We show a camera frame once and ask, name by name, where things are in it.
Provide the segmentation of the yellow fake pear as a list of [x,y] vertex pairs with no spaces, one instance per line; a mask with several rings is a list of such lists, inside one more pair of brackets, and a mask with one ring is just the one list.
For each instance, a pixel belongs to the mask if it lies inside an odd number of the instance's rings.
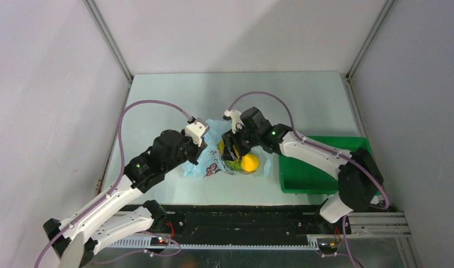
[[246,154],[240,160],[241,170],[246,173],[255,172],[260,165],[259,158],[254,154]]

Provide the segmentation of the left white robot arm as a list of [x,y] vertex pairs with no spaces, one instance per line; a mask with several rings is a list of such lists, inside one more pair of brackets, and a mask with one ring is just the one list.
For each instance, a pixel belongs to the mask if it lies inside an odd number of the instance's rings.
[[166,227],[166,211],[155,200],[148,200],[119,220],[109,219],[131,201],[161,183],[165,175],[185,162],[197,164],[207,147],[204,135],[209,128],[196,122],[182,131],[165,130],[152,146],[122,164],[118,179],[72,216],[59,221],[49,219],[43,225],[49,243],[40,253],[38,267],[46,251],[52,248],[62,258],[73,244],[81,245],[75,267],[83,267],[102,249],[131,234],[161,232]]

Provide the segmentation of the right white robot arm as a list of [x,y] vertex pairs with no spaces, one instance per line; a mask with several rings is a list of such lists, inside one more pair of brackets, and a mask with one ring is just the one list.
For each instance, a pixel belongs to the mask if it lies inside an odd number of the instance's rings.
[[338,192],[325,201],[314,219],[321,233],[330,233],[351,212],[366,211],[383,189],[384,179],[366,149],[335,148],[302,136],[291,126],[272,125],[256,107],[244,112],[226,110],[224,118],[231,123],[231,130],[222,135],[224,160],[240,159],[261,147],[270,154],[312,165],[338,182]]

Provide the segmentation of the green fake grapes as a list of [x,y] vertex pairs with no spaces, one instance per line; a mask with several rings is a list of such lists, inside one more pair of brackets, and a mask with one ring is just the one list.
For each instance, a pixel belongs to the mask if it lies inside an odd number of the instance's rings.
[[242,171],[242,166],[241,166],[240,160],[236,160],[236,161],[225,160],[224,164],[229,170]]

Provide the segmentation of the light blue plastic bag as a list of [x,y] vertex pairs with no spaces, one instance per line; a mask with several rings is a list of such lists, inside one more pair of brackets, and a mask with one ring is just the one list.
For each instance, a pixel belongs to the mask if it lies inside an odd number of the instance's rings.
[[204,136],[207,148],[201,153],[197,165],[190,162],[182,165],[184,176],[189,178],[205,178],[217,173],[225,173],[227,175],[266,177],[270,174],[273,156],[260,147],[255,147],[249,152],[249,154],[256,155],[260,160],[260,165],[255,172],[246,173],[244,171],[229,170],[221,159],[217,144],[222,140],[221,135],[231,129],[231,125],[227,121],[214,119],[207,119],[207,124],[210,126],[209,131]]

